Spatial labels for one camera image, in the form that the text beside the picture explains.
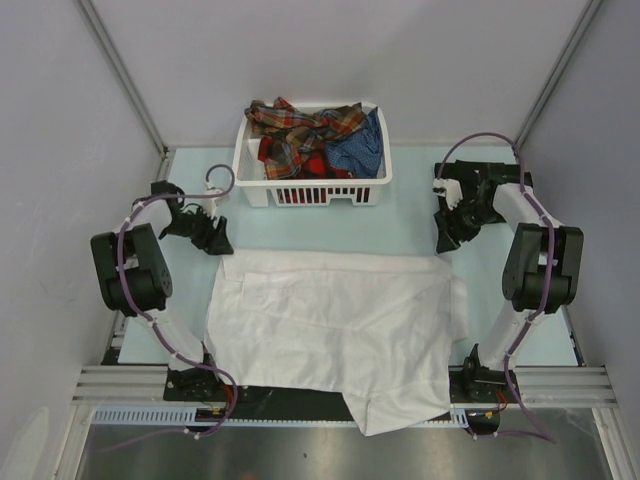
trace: metal plate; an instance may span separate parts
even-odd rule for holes
[[[590,410],[539,410],[559,441],[473,441],[460,429],[405,429],[365,438],[354,428],[223,428],[194,441],[168,434],[107,454],[101,447],[163,427],[94,425],[80,480],[610,479]],[[503,428],[528,429],[507,411]]]

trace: red plaid shirt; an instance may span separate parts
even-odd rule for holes
[[[286,100],[278,97],[273,107],[267,107],[263,102],[254,100],[244,113],[251,122],[254,133],[270,137],[272,140],[268,157],[264,160],[265,172],[269,180],[296,177],[304,171],[303,165],[313,153],[324,150],[325,142],[343,140],[366,125],[366,115],[359,103],[353,106],[320,110],[309,115],[296,110]],[[334,171],[328,163],[323,168],[327,175],[331,175]],[[344,177],[305,176],[304,178]]]

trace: light blue table surface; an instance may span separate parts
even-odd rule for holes
[[[218,211],[228,218],[228,236],[235,248],[312,250],[380,255],[435,255],[437,230],[431,191],[433,165],[447,147],[391,148],[393,179],[375,207],[334,202],[328,207],[267,208],[249,206],[240,189]],[[216,163],[231,165],[233,149],[178,149],[169,181],[187,193],[204,191],[204,174]],[[513,162],[506,147],[460,148],[455,158],[470,161]],[[214,175],[221,186],[228,174]],[[469,296],[469,337],[453,346],[449,363],[460,365],[473,345],[489,331],[504,299],[501,276],[513,234],[505,224],[482,227],[480,234],[459,250],[446,254]],[[207,308],[219,259],[196,250],[188,239],[166,237],[160,243],[173,278],[169,300],[195,335],[204,338]],[[168,356],[147,330],[130,322],[120,363],[163,364]],[[566,322],[553,315],[534,330],[518,356],[518,365],[576,365]]]

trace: laundry basket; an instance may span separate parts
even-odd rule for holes
[[[362,103],[362,110],[369,113],[376,108],[373,103]],[[342,104],[304,104],[295,107],[304,113],[314,113],[324,108],[335,108]],[[377,178],[326,179],[326,180],[267,180],[264,163],[258,160],[261,137],[253,134],[251,124],[242,120],[236,150],[233,157],[233,172],[236,186],[246,195],[252,207],[267,207],[269,192],[279,207],[307,207],[329,205],[334,198],[346,198],[353,205],[375,205],[380,190],[391,181],[391,154],[389,132],[382,110],[378,108],[378,120],[382,136],[383,156]]]

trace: white wall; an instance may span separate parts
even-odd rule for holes
[[[42,473],[111,318],[89,239],[158,158],[71,0],[0,2],[0,65],[0,464],[44,406]]]
[[[166,143],[254,98],[370,100],[391,140],[516,135],[586,0],[94,0]]]
[[[605,2],[524,154],[549,210],[584,230],[572,320],[590,363],[606,365],[640,446],[638,19],[636,0]]]

